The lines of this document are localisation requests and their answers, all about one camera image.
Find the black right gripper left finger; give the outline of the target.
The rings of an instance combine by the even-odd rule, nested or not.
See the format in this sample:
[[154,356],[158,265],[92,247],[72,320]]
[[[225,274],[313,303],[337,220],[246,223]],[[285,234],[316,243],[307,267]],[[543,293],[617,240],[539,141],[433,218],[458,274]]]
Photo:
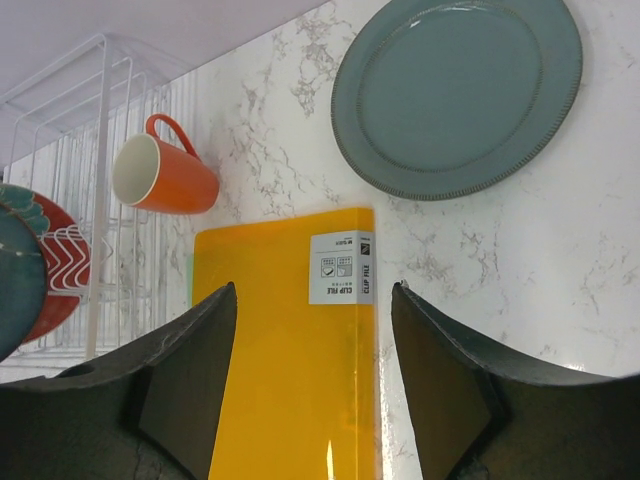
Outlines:
[[236,321],[228,283],[94,360],[2,384],[2,478],[207,478]]

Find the dark red floral plate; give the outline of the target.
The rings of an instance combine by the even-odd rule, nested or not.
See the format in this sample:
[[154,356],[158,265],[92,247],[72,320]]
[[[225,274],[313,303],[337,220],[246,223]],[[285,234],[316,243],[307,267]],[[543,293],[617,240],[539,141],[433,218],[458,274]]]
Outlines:
[[31,332],[47,292],[47,265],[37,236],[1,205],[1,360]]

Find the grey-green ceramic plate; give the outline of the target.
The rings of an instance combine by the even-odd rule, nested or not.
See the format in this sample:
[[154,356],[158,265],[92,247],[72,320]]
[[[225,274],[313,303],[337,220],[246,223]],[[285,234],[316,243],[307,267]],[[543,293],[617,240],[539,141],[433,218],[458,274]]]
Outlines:
[[562,1],[392,1],[349,46],[336,144],[366,182],[438,201],[484,190],[550,142],[583,71]]

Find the red teal floral plate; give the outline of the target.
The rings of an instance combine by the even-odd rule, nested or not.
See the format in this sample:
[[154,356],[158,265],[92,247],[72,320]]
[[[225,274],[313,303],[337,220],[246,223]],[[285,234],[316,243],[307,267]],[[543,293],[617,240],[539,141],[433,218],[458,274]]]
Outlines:
[[58,204],[25,187],[3,184],[1,203],[15,211],[37,234],[48,271],[48,294],[29,343],[67,320],[80,303],[90,277],[90,247],[76,221]]

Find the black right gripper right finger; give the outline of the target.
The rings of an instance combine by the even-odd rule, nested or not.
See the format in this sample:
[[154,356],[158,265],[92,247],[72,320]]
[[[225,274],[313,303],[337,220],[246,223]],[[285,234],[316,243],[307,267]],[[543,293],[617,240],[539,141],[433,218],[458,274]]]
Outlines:
[[403,284],[392,327],[425,479],[635,479],[639,378],[562,367],[447,316]]

